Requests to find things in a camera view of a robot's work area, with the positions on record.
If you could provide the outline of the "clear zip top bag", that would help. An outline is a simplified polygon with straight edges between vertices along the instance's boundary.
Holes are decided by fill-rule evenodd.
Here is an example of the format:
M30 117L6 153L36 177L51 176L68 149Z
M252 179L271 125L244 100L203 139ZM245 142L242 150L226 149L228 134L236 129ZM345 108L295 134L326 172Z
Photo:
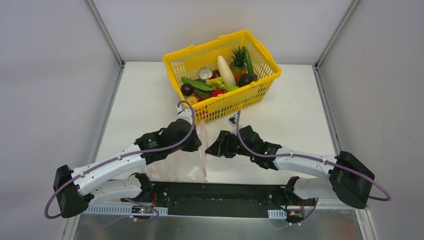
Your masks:
M151 181L206 183L208 175L206 170L205 150L208 141L206 124L202 121L194 129L202 145L194 152L177 151L166 159L149 164L142 168Z

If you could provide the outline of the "yellow banana bunch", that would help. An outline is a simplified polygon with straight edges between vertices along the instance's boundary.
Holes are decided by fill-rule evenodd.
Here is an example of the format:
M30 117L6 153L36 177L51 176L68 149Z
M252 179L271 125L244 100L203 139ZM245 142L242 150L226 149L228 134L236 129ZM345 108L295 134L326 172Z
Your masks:
M214 89L224 90L226 88L226 86L224 85L224 79L222 77L212 78L208 80L206 84Z

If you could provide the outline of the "white radish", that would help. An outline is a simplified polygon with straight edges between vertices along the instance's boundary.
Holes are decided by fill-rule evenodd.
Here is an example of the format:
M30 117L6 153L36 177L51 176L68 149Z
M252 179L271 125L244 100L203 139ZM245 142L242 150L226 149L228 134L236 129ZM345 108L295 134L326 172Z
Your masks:
M225 58L221 55L217 56L217 67L223 83L226 88L236 85L235 77Z

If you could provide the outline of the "yellow plastic basket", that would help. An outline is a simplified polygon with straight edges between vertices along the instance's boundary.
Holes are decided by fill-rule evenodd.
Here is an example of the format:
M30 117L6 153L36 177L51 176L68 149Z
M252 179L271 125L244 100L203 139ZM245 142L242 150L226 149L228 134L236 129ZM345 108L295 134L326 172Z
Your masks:
M248 30L168 53L162 58L170 82L209 123L263 100L282 70Z

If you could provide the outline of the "toy pineapple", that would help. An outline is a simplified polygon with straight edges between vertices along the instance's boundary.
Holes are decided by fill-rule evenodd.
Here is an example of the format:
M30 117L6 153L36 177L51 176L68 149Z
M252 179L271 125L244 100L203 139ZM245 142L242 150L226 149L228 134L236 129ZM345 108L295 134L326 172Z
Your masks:
M239 46L238 48L234 48L231 52L232 61L230 62L229 67L234 76L235 82L238 85L240 77L248 71L245 64L246 51Z

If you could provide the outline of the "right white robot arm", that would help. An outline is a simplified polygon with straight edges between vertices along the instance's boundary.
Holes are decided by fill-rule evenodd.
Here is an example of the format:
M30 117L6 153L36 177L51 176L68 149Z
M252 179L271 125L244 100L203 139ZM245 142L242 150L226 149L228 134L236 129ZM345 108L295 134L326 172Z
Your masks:
M364 209L370 199L371 180L375 175L348 151L338 155L315 155L291 150L264 141L251 126L235 130L221 130L205 153L215 157L249 157L263 169L292 171L308 175L291 177L284 190L284 200L296 205L312 198L338 198L344 204Z

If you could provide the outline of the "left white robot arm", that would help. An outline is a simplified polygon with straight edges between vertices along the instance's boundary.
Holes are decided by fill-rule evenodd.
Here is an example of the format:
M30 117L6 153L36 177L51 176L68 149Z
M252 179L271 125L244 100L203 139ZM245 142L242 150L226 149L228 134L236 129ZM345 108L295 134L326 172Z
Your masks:
M96 199L95 192L113 178L133 169L166 159L177 151L195 152L202 145L191 120L178 118L168 127L143 134L120 153L100 162L71 169L57 168L51 204L57 200L64 219L84 212Z

